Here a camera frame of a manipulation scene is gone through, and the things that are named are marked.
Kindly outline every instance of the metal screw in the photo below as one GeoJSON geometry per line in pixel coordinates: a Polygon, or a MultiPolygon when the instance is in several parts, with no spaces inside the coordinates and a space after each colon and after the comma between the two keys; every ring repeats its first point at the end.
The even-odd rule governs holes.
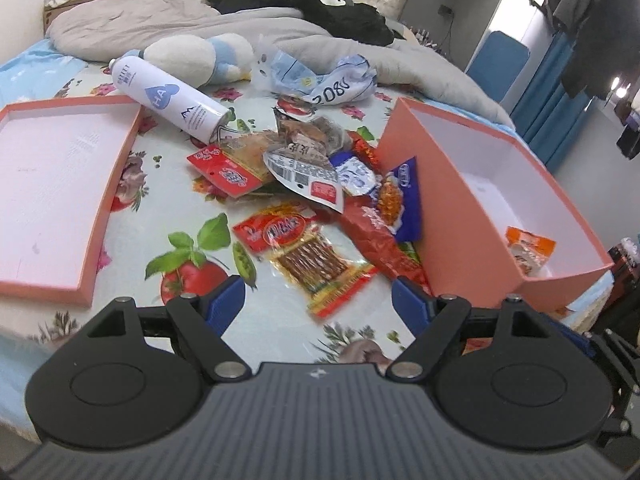
{"type": "Polygon", "coordinates": [[[217,376],[225,379],[237,379],[246,372],[246,367],[238,361],[224,361],[213,370],[217,376]]]}
{"type": "Polygon", "coordinates": [[[400,377],[403,379],[415,379],[422,374],[422,367],[418,363],[403,361],[400,363],[395,363],[391,367],[391,373],[396,377],[400,377]]]}

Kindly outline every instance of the blue curtain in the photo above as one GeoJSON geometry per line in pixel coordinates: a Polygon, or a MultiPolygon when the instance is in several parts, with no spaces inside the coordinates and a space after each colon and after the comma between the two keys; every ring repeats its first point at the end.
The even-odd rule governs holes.
{"type": "Polygon", "coordinates": [[[586,118],[590,97],[570,99],[560,77],[572,54],[573,41],[557,33],[531,83],[511,113],[516,131],[553,173],[574,145],[586,118]]]}

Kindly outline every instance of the wall outlet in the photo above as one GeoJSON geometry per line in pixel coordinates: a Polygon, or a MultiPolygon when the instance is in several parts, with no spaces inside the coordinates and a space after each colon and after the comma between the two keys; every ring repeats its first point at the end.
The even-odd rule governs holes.
{"type": "Polygon", "coordinates": [[[445,18],[452,18],[453,17],[453,9],[451,9],[451,7],[447,7],[446,5],[441,5],[438,8],[438,14],[441,16],[444,16],[445,18]]]}

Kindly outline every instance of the floral bed sheet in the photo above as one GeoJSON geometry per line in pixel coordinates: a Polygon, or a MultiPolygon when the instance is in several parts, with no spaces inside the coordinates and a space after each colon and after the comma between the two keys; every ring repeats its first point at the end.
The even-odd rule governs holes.
{"type": "MultiPolygon", "coordinates": [[[[114,92],[108,67],[90,64],[65,84],[57,97],[114,92]]],[[[232,109],[230,126],[241,131],[274,129],[273,107],[279,104],[295,114],[324,114],[372,144],[382,135],[396,99],[409,96],[424,100],[411,89],[381,88],[364,102],[303,110],[275,97],[255,94],[249,82],[207,88],[205,92],[232,109]]],[[[19,350],[17,354],[30,355],[25,365],[5,367],[10,380],[2,386],[8,392],[2,395],[0,391],[5,399],[4,406],[0,402],[0,420],[33,436],[24,405],[19,403],[30,373],[43,360],[40,350],[62,344],[113,298],[132,296],[138,306],[154,306],[179,290],[203,292],[225,274],[239,272],[232,253],[235,238],[231,227],[266,203],[221,200],[187,162],[186,157],[196,150],[184,132],[147,113],[113,202],[91,308],[0,299],[0,331],[17,341],[12,346],[19,350]],[[198,268],[187,261],[177,271],[168,271],[171,254],[192,244],[196,252],[206,256],[206,263],[198,268]],[[38,351],[28,348],[25,340],[37,343],[38,351]]],[[[337,227],[326,229],[339,251],[353,253],[353,245],[337,227]]],[[[271,262],[255,258],[253,262],[256,288],[247,287],[244,308],[223,339],[254,370],[267,361],[373,362],[384,370],[413,340],[393,310],[390,283],[382,275],[375,276],[335,315],[318,322],[307,313],[302,291],[271,262]]],[[[152,343],[167,348],[165,342],[152,343]]]]}

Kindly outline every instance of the gray blanket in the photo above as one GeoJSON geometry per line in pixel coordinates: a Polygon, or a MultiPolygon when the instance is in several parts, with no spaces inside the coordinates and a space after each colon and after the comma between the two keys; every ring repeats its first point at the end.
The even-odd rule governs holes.
{"type": "Polygon", "coordinates": [[[395,40],[389,47],[332,37],[296,9],[266,8],[220,15],[201,0],[95,0],[60,14],[47,36],[56,49],[87,61],[108,62],[175,34],[210,38],[234,32],[255,47],[261,37],[318,74],[361,54],[382,84],[410,84],[427,97],[513,128],[507,112],[463,72],[422,46],[395,40]]]}

